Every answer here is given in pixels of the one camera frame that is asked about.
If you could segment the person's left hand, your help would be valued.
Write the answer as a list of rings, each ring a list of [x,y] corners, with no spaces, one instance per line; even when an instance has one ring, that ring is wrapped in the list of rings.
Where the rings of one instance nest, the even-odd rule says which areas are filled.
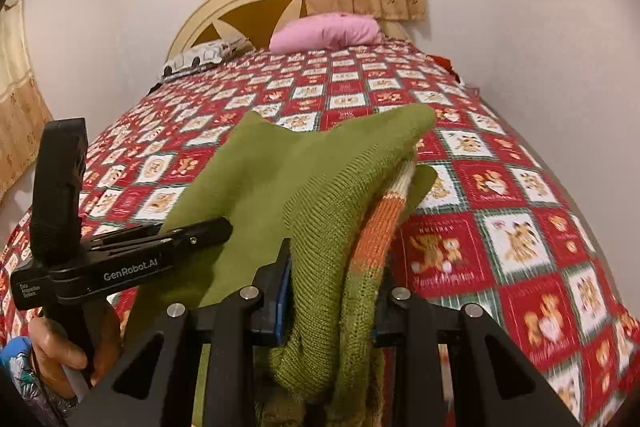
[[[122,355],[119,319],[107,300],[86,303],[84,312],[94,346],[90,381],[95,386]],[[85,352],[67,338],[60,324],[45,317],[29,322],[28,337],[32,340],[42,381],[57,395],[72,399],[75,392],[63,367],[85,369],[88,364]]]

